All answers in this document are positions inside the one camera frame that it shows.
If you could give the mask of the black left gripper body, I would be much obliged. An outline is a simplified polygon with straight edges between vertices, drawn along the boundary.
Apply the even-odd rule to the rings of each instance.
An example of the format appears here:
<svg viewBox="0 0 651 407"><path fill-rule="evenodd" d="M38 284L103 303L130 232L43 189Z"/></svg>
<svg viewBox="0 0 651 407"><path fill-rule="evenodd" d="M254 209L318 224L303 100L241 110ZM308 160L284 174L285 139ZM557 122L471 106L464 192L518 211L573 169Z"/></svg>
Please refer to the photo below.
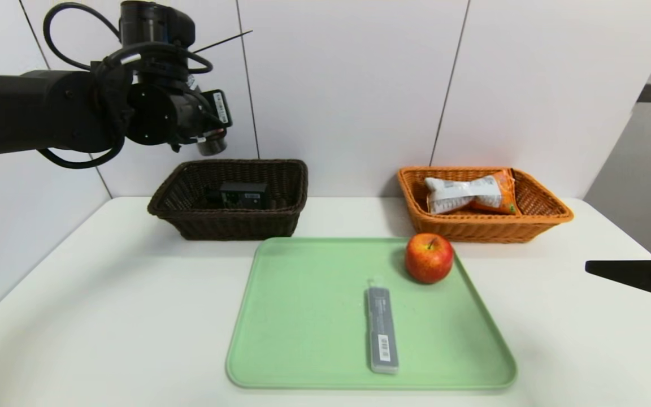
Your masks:
<svg viewBox="0 0 651 407"><path fill-rule="evenodd" d="M220 89L209 90L201 93L209 106L209 113L214 116L215 123L219 127L231 127L233 124L232 114L228 108L227 96Z"/></svg>

